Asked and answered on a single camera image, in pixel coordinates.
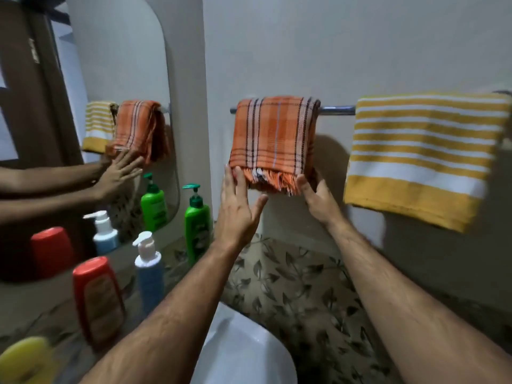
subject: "hand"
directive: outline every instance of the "hand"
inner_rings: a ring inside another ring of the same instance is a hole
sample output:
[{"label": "hand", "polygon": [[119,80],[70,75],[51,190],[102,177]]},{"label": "hand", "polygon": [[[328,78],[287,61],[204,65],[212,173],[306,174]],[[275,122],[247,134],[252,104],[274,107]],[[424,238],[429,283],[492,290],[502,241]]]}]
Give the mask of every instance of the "hand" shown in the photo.
[{"label": "hand", "polygon": [[142,174],[144,158],[139,156],[135,159],[136,156],[136,151],[125,149],[112,161],[93,187],[98,200],[110,200],[126,181]]},{"label": "hand", "polygon": [[238,255],[250,243],[268,197],[260,195],[252,208],[247,201],[247,182],[240,167],[235,168],[235,186],[231,168],[226,166],[222,181],[221,207],[215,225],[215,242]]},{"label": "hand", "polygon": [[325,183],[325,179],[319,177],[316,193],[304,175],[297,177],[296,184],[304,195],[311,215],[324,224],[327,229],[344,220],[336,200]]}]

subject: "mirror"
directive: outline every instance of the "mirror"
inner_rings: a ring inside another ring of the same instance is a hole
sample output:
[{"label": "mirror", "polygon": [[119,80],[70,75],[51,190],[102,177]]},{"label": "mirror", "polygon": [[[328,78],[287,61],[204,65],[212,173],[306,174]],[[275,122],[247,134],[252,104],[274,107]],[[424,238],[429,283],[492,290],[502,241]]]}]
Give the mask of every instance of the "mirror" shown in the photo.
[{"label": "mirror", "polygon": [[155,13],[144,0],[58,1],[0,0],[2,282],[131,247],[179,206]]}]

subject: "reflected towel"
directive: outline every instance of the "reflected towel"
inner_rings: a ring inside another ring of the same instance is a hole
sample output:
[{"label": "reflected towel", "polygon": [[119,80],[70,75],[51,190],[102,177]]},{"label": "reflected towel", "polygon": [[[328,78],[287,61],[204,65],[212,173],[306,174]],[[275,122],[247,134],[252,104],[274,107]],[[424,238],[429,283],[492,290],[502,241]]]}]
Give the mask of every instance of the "reflected towel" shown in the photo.
[{"label": "reflected towel", "polygon": [[116,134],[107,153],[113,157],[119,149],[134,149],[144,157],[146,166],[169,156],[165,119],[159,108],[156,101],[124,101],[117,112]]},{"label": "reflected towel", "polygon": [[510,110],[498,94],[361,98],[344,202],[464,232]]},{"label": "reflected towel", "polygon": [[114,138],[114,113],[117,104],[112,101],[91,101],[86,108],[86,136],[82,151],[105,153],[105,147]]},{"label": "reflected towel", "polygon": [[314,180],[313,142],[320,101],[265,97],[239,102],[229,166],[240,166],[249,187],[295,195],[295,179]]}]

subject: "washbasin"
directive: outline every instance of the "washbasin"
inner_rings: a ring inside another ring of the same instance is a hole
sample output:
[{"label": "washbasin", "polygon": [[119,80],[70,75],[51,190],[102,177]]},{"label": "washbasin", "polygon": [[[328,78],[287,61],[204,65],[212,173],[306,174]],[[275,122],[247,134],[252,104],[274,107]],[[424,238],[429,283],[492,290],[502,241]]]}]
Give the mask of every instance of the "washbasin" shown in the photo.
[{"label": "washbasin", "polygon": [[191,384],[297,384],[290,353],[268,330],[219,303]]}]

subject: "green bottle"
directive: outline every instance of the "green bottle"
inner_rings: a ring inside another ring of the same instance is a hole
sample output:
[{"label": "green bottle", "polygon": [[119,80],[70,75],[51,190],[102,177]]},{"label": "green bottle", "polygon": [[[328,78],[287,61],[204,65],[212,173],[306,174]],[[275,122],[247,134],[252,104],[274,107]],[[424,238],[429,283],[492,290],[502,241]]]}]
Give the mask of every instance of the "green bottle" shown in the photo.
[{"label": "green bottle", "polygon": [[169,212],[167,211],[163,191],[153,183],[153,174],[144,174],[144,178],[150,182],[147,185],[146,193],[140,199],[142,216],[144,217],[146,230],[156,232],[169,222]]},{"label": "green bottle", "polygon": [[210,246],[211,217],[210,208],[203,204],[203,198],[197,193],[198,184],[190,183],[183,188],[191,188],[190,206],[185,212],[185,240],[189,264],[194,265]]}]

